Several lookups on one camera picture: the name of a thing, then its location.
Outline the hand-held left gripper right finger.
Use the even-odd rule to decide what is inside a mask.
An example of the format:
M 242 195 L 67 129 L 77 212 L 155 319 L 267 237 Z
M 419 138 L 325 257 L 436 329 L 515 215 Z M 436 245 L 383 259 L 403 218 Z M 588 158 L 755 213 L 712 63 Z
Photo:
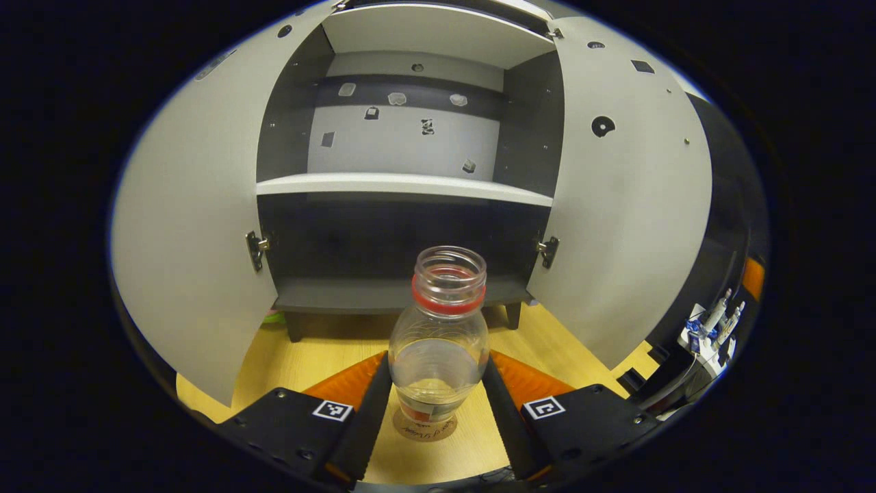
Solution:
M 576 389 L 491 350 L 482 378 L 519 481 L 565 481 L 630 452 L 662 422 L 603 384 Z

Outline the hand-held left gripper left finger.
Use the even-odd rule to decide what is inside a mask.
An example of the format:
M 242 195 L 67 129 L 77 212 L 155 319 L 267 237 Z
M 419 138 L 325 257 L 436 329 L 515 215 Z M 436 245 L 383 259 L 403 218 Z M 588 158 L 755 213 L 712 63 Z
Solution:
M 391 387 L 382 351 L 306 390 L 271 389 L 216 431 L 293 477 L 351 489 L 368 468 Z

